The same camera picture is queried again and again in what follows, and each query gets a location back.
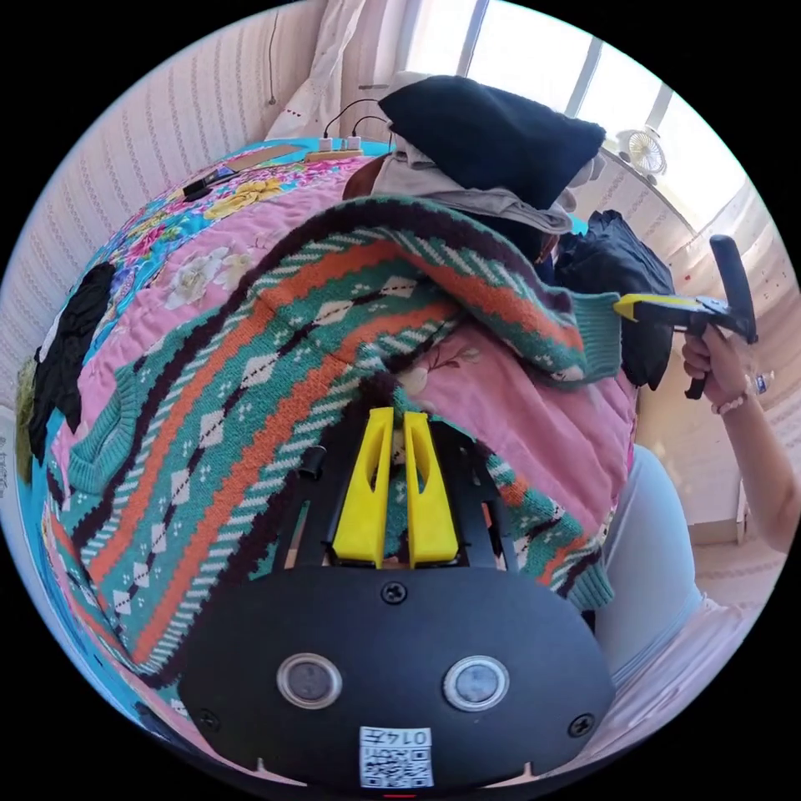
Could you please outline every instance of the sweater cuff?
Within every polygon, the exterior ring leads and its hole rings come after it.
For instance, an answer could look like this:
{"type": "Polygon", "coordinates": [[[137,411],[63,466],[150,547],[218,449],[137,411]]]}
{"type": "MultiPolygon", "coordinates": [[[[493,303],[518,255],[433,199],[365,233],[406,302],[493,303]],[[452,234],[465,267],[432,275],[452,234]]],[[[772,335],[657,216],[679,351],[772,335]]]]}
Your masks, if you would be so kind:
{"type": "Polygon", "coordinates": [[[567,600],[578,609],[579,612],[590,612],[594,609],[605,607],[613,598],[615,593],[609,583],[607,572],[603,565],[597,562],[590,565],[579,576],[570,592],[567,600]]]}
{"type": "Polygon", "coordinates": [[[587,371],[580,383],[591,384],[601,378],[612,378],[622,362],[620,315],[614,304],[620,295],[573,295],[573,309],[584,343],[587,371]]]}
{"type": "Polygon", "coordinates": [[[134,445],[137,380],[130,365],[115,374],[117,389],[98,415],[92,430],[70,453],[68,476],[75,489],[101,494],[134,445]]]}

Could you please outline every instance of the bracelet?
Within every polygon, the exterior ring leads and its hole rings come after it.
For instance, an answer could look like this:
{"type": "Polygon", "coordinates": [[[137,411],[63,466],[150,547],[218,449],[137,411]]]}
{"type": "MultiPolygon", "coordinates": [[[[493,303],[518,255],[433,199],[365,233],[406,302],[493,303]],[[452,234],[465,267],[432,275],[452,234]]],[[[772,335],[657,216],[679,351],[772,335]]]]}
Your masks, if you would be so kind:
{"type": "Polygon", "coordinates": [[[748,390],[746,390],[741,395],[736,397],[734,400],[730,400],[728,403],[722,403],[720,406],[715,406],[713,404],[712,413],[714,415],[720,415],[720,416],[726,415],[733,409],[737,409],[740,406],[742,406],[750,394],[751,393],[748,390]]]}

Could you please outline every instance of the bed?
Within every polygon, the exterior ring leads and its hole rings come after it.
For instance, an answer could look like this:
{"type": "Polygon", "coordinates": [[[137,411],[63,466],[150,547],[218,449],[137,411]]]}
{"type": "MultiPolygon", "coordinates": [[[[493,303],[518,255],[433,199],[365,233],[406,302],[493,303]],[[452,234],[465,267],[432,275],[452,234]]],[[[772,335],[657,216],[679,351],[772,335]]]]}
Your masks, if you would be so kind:
{"type": "MultiPolygon", "coordinates": [[[[184,202],[180,187],[170,190],[132,216],[91,260],[89,268],[108,261],[115,271],[108,308],[78,380],[80,425],[71,431],[58,412],[48,423],[46,465],[61,471],[65,487],[71,451],[112,396],[115,371],[177,326],[224,303],[262,255],[308,218],[337,205],[348,178],[385,152],[385,146],[368,145],[363,157],[305,164],[303,154],[314,143],[266,144],[298,150],[236,176],[193,204],[184,202]]],[[[472,430],[602,541],[630,468],[636,425],[637,392],[622,372],[567,394],[533,382],[498,339],[467,323],[398,378],[421,409],[472,430]]],[[[208,751],[177,696],[146,686],[86,628],[78,590],[58,555],[51,493],[45,468],[34,463],[31,486],[18,483],[18,513],[37,574],[31,582],[59,601],[51,629],[60,627],[59,641],[84,675],[128,717],[139,719],[136,705],[144,701],[188,742],[208,751]]]]}

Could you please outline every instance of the qr code label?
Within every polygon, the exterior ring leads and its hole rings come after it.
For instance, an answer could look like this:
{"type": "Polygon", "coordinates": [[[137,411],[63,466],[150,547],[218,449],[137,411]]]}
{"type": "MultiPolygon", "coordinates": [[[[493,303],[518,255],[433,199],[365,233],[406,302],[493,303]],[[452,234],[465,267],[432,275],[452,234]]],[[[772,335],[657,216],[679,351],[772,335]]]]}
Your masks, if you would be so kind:
{"type": "Polygon", "coordinates": [[[429,728],[359,730],[361,786],[373,789],[433,787],[429,728]]]}

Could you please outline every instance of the black cloth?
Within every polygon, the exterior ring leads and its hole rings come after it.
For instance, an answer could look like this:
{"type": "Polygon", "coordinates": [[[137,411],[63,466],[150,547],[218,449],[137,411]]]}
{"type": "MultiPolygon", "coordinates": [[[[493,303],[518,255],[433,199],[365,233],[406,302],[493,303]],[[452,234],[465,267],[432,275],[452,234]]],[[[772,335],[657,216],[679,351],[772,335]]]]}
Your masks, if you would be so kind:
{"type": "MultiPolygon", "coordinates": [[[[617,211],[595,212],[583,236],[559,240],[555,281],[574,292],[673,295],[668,267],[643,244],[617,211]]],[[[635,386],[655,390],[665,375],[673,329],[622,320],[622,367],[635,386]]]]}
{"type": "Polygon", "coordinates": [[[535,264],[534,269],[537,271],[537,275],[544,284],[553,285],[555,278],[553,258],[550,253],[539,264],[535,264]]]}
{"type": "Polygon", "coordinates": [[[48,421],[58,409],[74,433],[81,422],[81,395],[78,376],[83,358],[92,344],[94,330],[108,308],[114,267],[105,262],[92,268],[75,294],[69,299],[58,321],[56,335],[39,361],[36,354],[36,373],[33,377],[33,416],[28,424],[31,452],[41,465],[48,421]]]}
{"type": "Polygon", "coordinates": [[[509,189],[535,209],[551,208],[606,135],[600,125],[458,75],[424,78],[378,104],[390,129],[448,178],[465,189],[509,189]]]}

